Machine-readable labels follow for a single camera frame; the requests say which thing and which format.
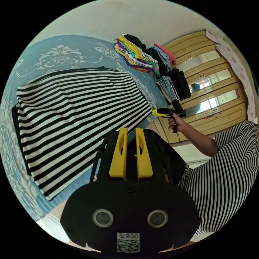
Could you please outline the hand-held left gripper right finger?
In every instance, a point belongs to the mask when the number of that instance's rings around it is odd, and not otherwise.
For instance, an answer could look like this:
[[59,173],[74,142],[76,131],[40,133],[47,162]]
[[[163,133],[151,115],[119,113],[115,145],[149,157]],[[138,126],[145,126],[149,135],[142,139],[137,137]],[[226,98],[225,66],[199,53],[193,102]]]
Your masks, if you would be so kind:
[[153,176],[153,169],[149,157],[148,147],[144,130],[136,128],[136,156],[137,156],[137,177],[138,180],[149,179]]

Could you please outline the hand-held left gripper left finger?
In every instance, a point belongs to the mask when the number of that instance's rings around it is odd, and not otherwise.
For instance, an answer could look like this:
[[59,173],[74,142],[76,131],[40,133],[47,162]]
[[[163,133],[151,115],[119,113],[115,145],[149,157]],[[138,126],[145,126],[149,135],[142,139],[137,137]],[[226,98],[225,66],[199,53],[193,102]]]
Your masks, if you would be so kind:
[[128,129],[121,128],[117,134],[115,149],[110,165],[109,176],[120,180],[126,179]]

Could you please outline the person's right hand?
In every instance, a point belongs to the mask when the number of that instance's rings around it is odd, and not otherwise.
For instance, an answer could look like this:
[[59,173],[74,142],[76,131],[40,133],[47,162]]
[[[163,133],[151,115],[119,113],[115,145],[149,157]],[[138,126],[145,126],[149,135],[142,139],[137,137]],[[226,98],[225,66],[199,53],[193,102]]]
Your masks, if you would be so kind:
[[189,125],[179,117],[176,113],[173,113],[172,118],[168,119],[169,128],[172,130],[177,130],[178,132],[184,132],[188,129]]

